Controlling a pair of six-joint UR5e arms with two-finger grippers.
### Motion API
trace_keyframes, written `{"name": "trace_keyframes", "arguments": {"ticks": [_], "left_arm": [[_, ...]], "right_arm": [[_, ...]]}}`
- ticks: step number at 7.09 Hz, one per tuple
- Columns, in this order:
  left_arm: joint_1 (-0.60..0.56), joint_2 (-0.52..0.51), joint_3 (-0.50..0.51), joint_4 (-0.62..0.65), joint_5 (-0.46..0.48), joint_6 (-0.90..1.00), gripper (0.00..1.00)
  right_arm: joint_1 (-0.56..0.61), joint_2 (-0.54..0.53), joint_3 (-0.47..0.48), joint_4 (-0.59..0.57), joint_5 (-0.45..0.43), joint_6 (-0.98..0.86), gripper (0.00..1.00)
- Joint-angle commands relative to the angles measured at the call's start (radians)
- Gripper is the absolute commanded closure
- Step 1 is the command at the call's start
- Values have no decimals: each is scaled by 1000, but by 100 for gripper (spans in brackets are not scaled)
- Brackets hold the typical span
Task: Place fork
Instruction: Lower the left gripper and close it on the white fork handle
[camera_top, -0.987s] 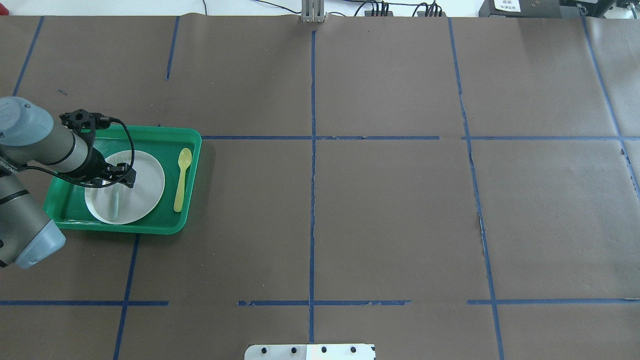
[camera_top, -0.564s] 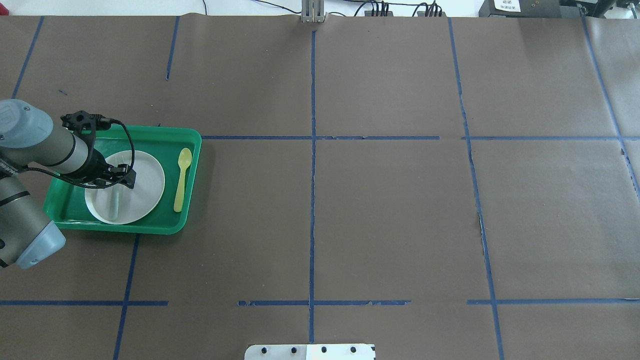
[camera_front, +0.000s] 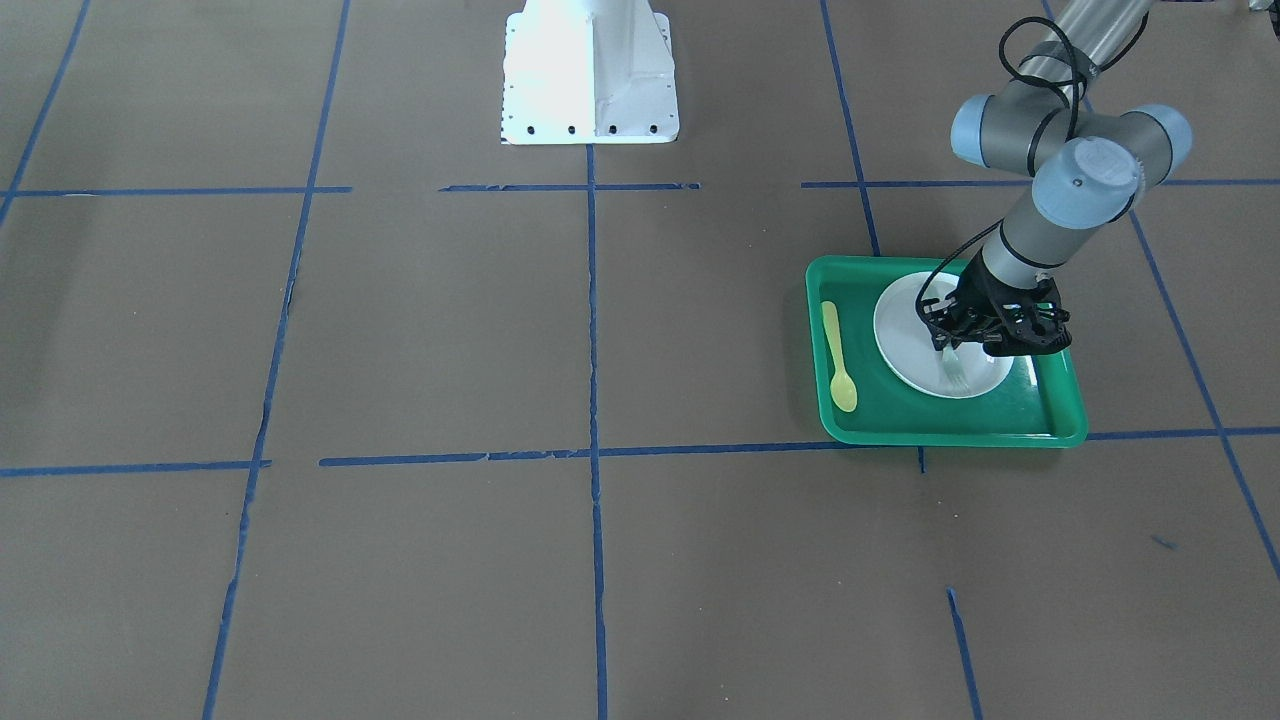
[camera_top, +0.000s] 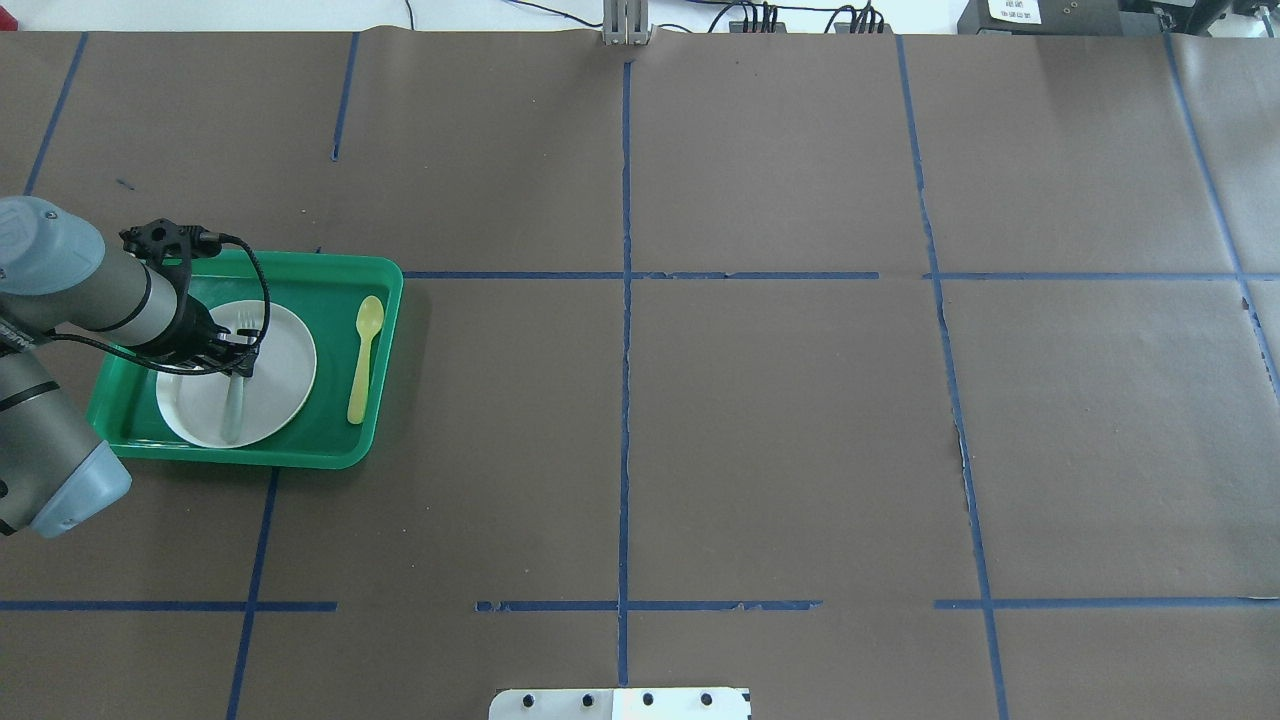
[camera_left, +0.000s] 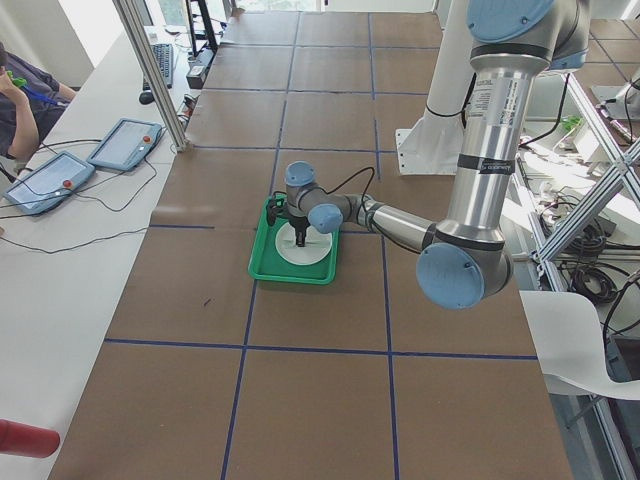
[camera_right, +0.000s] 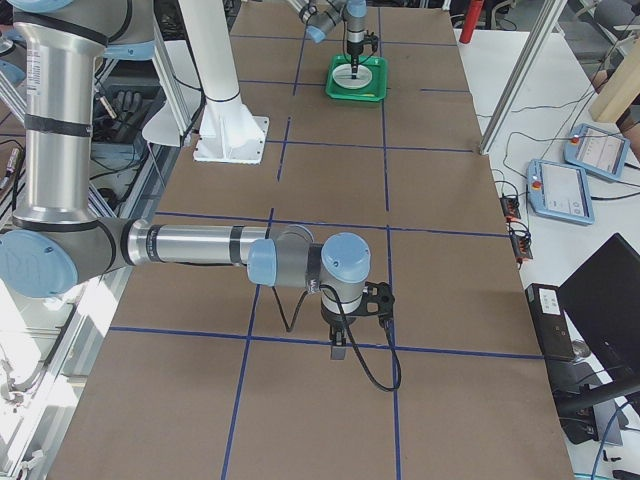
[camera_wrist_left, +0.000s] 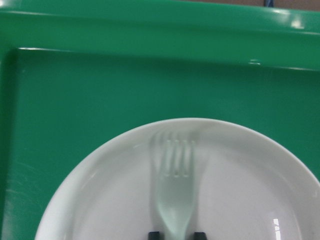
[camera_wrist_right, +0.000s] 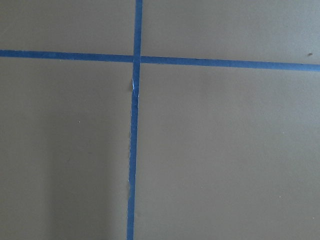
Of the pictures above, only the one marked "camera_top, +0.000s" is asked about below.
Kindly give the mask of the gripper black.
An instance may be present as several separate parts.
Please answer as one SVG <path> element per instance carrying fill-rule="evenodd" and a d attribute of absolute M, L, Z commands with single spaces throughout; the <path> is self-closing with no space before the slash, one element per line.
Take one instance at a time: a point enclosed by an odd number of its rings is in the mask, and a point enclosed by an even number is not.
<path fill-rule="evenodd" d="M 229 345 L 207 307 L 182 296 L 175 314 L 160 334 L 160 368 L 166 373 L 220 372 L 250 379 L 260 356 L 259 345 Z"/>

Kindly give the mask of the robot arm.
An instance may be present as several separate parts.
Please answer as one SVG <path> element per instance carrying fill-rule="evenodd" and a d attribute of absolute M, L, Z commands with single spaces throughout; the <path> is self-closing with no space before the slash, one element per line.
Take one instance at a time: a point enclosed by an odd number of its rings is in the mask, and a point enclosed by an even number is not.
<path fill-rule="evenodd" d="M 1 201 L 1 528 L 51 539 L 122 498 L 129 471 L 42 364 L 69 343 L 174 377 L 253 372 L 273 311 L 252 247 L 156 219 L 111 247 L 87 220 L 29 195 Z M 195 261 L 239 249 L 259 283 L 261 325 L 216 323 L 191 292 Z"/>

